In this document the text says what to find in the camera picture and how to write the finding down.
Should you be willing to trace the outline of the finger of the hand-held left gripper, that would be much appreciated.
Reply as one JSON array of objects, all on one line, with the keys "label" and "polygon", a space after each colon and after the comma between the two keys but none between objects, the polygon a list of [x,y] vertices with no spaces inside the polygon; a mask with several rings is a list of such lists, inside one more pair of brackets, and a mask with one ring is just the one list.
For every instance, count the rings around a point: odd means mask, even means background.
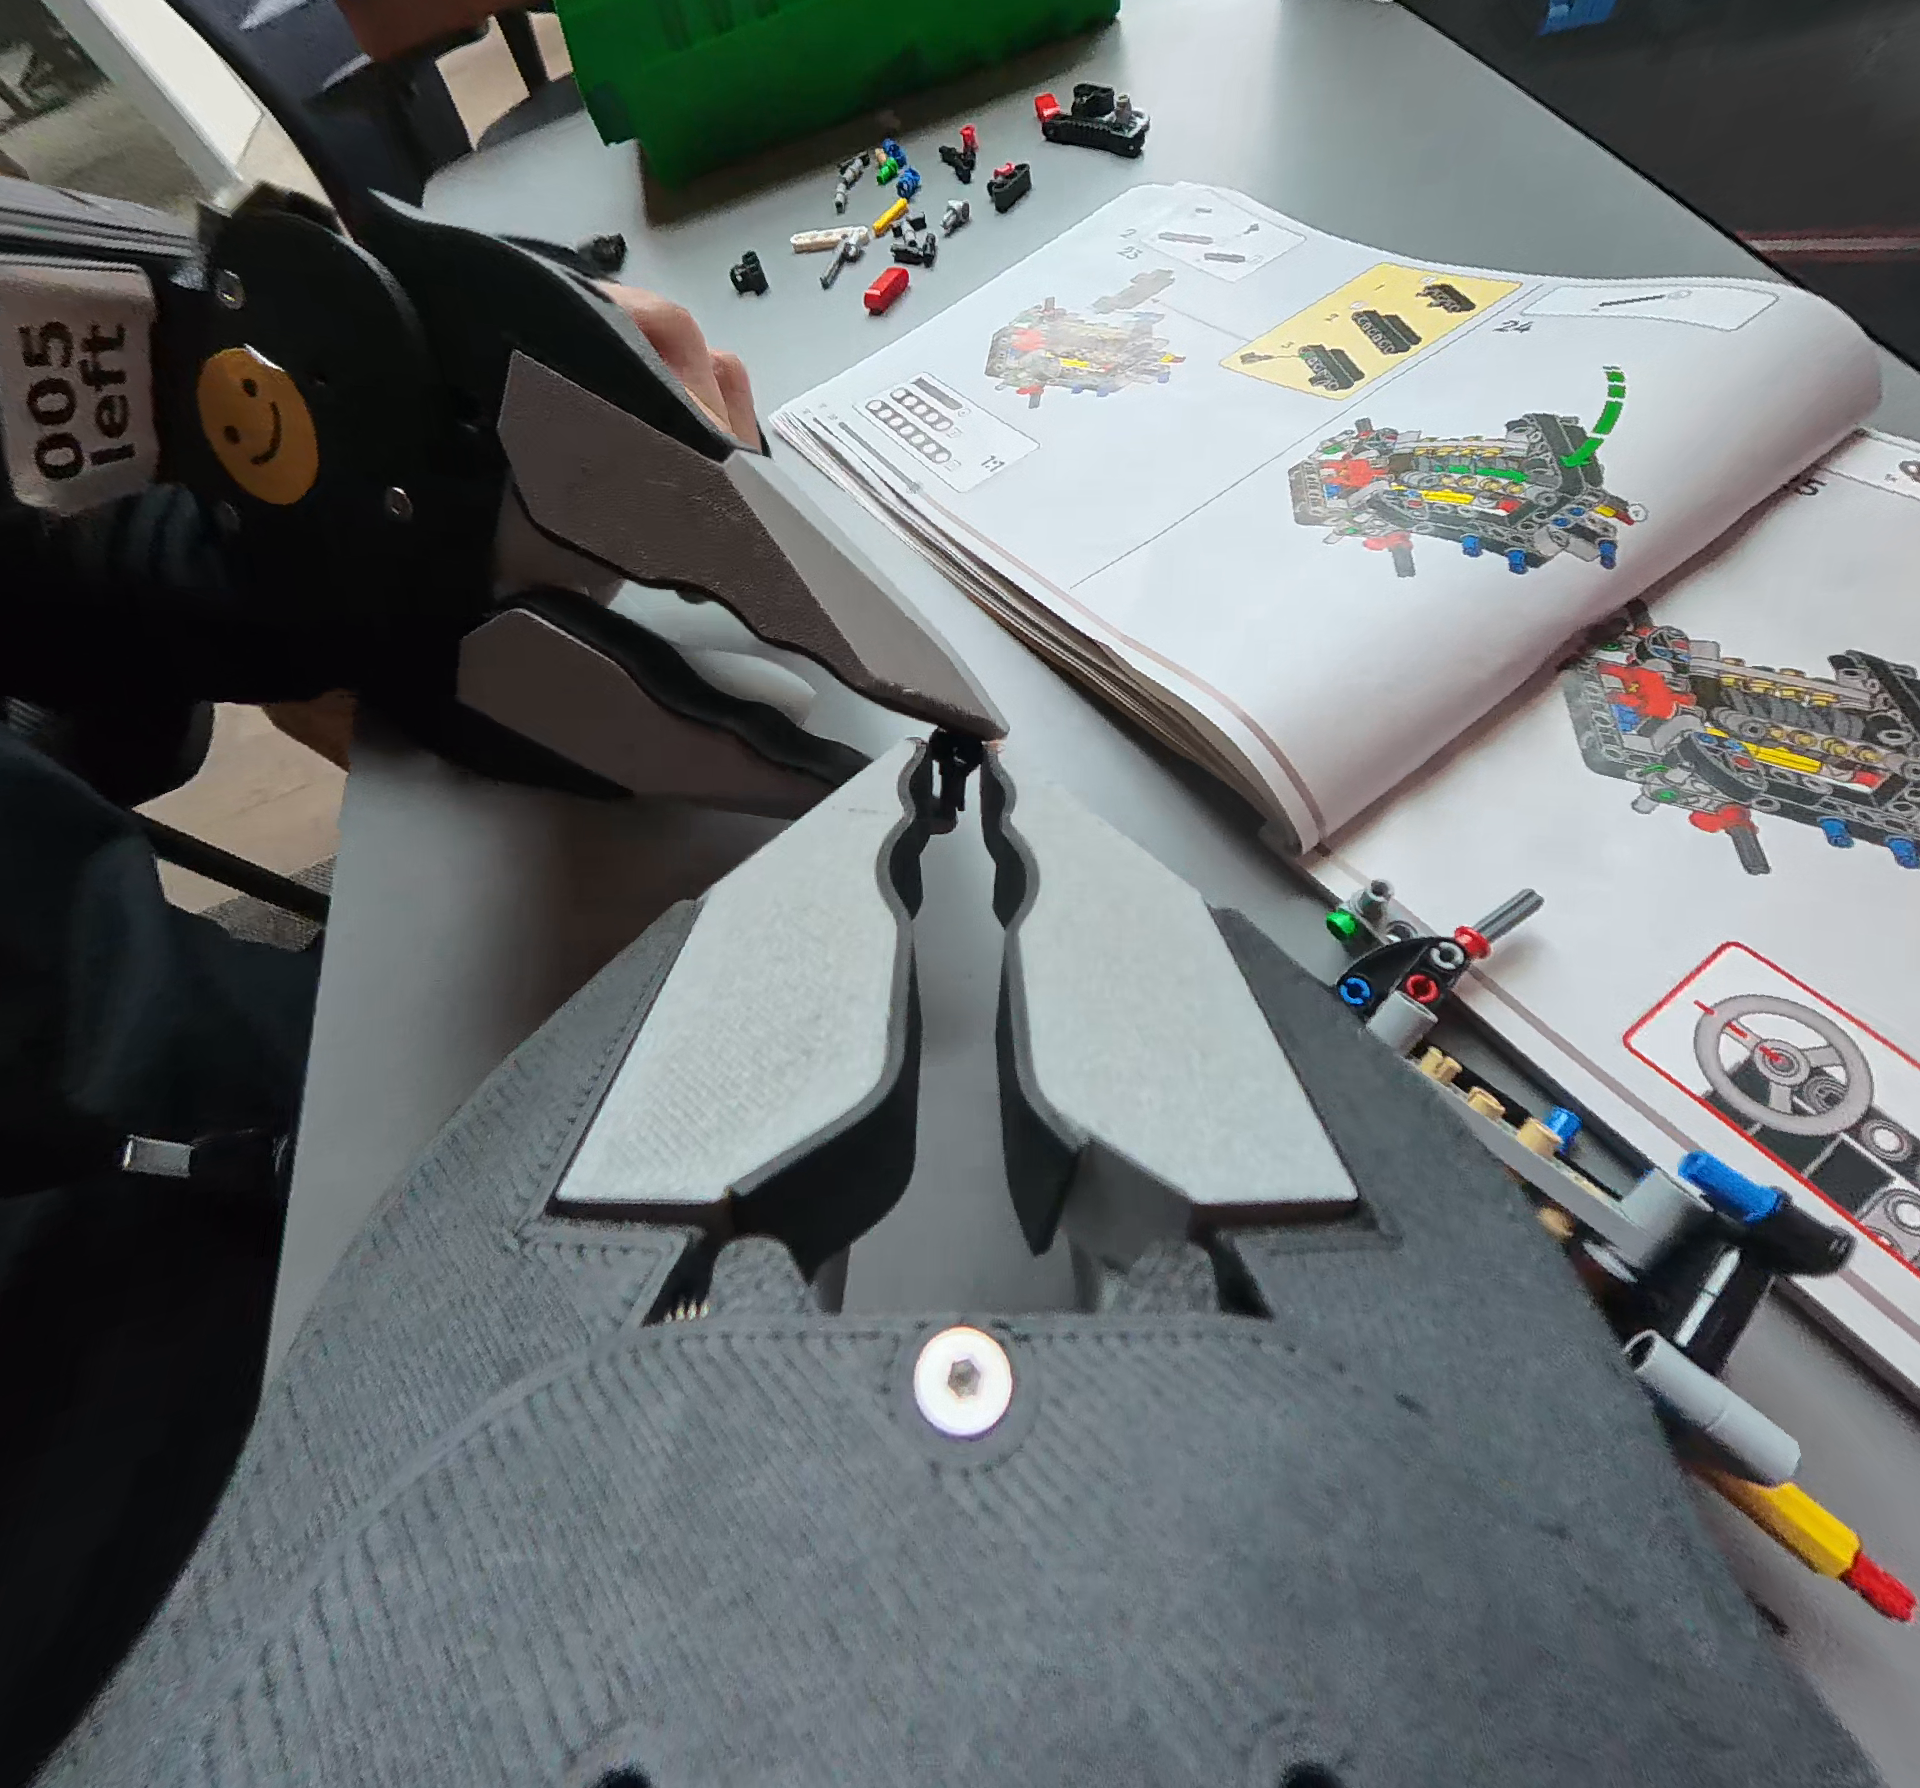
[{"label": "finger of the hand-held left gripper", "polygon": [[458,694],[637,796],[791,820],[869,766],[584,594],[521,594],[488,614],[462,641]]},{"label": "finger of the hand-held left gripper", "polygon": [[632,583],[724,602],[765,642],[894,712],[1004,738],[1006,719],[921,610],[814,521],[769,457],[707,457],[521,351],[497,435],[547,536]]}]

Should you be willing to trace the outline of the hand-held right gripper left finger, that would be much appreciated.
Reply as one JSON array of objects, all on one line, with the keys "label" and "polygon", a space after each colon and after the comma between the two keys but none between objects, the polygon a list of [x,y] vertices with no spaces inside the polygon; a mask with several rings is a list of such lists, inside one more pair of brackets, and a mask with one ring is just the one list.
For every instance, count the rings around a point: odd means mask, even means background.
[{"label": "hand-held right gripper left finger", "polygon": [[814,1276],[894,1206],[915,1170],[925,756],[897,743],[707,888],[556,1213],[772,1238]]}]

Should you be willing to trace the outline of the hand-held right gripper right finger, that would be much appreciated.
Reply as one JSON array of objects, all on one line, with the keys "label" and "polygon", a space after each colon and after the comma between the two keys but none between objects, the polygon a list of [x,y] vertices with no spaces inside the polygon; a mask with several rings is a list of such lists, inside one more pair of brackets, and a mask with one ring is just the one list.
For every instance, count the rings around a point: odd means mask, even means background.
[{"label": "hand-held right gripper right finger", "polygon": [[1096,1259],[1359,1201],[1204,896],[1052,785],[978,770],[1004,928],[1006,1180],[1029,1246]]}]

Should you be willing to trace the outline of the scatter of small lego pieces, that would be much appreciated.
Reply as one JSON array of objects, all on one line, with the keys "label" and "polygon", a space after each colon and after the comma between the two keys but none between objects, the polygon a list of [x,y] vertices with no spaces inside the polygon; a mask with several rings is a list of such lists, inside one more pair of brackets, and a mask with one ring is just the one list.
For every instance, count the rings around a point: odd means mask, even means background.
[{"label": "scatter of small lego pieces", "polygon": [[[967,123],[959,139],[940,145],[940,162],[953,170],[954,185],[970,190],[980,185],[993,211],[1007,211],[1030,196],[1032,169],[1026,161],[1002,162],[982,170],[977,125]],[[851,220],[851,197],[860,183],[886,196],[884,207],[871,217]],[[883,138],[878,145],[846,157],[834,175],[834,224],[798,230],[790,246],[798,256],[819,256],[821,289],[830,290],[853,268],[869,258],[878,264],[873,281],[861,293],[867,314],[889,314],[904,298],[913,273],[937,265],[941,246],[973,222],[973,197],[953,196],[936,204],[898,138]]]}]

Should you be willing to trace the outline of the partly built lego model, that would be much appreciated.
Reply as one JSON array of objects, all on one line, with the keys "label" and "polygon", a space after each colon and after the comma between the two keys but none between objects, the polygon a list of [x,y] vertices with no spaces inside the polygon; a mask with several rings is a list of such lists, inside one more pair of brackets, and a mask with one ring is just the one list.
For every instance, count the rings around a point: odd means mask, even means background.
[{"label": "partly built lego model", "polygon": [[1913,1620],[1913,1587],[1795,1482],[1798,1442],[1722,1378],[1772,1286],[1838,1273],[1853,1238],[1708,1152],[1687,1153],[1676,1174],[1644,1157],[1630,1160],[1623,1175],[1590,1174],[1574,1155],[1579,1115],[1526,1113],[1433,1042],[1469,966],[1541,907],[1537,891],[1522,889],[1475,924],[1434,931],[1406,921],[1390,883],[1372,879],[1326,914],[1343,949],[1333,992],[1366,1031],[1475,1115],[1480,1141],[1530,1197],[1619,1335],[1682,1464],[1803,1567],[1890,1618]]}]

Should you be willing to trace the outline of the open lego instruction booklet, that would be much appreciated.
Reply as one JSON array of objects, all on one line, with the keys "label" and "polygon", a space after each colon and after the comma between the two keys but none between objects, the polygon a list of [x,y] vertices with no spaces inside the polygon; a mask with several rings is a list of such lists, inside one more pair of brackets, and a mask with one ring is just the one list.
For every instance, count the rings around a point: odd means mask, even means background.
[{"label": "open lego instruction booklet", "polygon": [[1916,442],[1785,279],[1437,265],[1128,192],[778,410],[1341,889],[1543,926],[1469,1007],[1856,1239],[1916,1390]]}]

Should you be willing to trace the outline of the black and red lego subassembly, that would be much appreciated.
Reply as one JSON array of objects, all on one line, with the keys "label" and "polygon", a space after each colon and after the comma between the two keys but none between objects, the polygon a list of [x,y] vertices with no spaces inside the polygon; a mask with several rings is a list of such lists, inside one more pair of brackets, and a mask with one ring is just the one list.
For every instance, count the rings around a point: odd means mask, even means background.
[{"label": "black and red lego subassembly", "polygon": [[1061,102],[1055,93],[1043,93],[1032,104],[1048,143],[1087,147],[1125,161],[1141,157],[1150,116],[1115,86],[1081,79],[1074,86],[1070,102]]}]

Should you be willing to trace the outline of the black lego set box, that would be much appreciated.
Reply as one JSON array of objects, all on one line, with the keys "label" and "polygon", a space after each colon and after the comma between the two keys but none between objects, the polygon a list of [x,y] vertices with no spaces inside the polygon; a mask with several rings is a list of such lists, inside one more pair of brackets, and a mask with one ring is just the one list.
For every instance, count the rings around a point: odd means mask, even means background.
[{"label": "black lego set box", "polygon": [[1399,0],[1918,351],[1918,0]]}]

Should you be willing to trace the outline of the person's left hand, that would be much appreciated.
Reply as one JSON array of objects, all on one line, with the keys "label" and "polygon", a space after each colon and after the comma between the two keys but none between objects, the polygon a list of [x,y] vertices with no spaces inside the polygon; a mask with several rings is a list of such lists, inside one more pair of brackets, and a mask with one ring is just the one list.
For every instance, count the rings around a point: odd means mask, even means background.
[{"label": "person's left hand", "polygon": [[602,290],[632,316],[661,363],[716,423],[726,426],[741,446],[767,451],[753,378],[736,354],[712,347],[694,316],[661,295],[614,281],[602,281]]}]

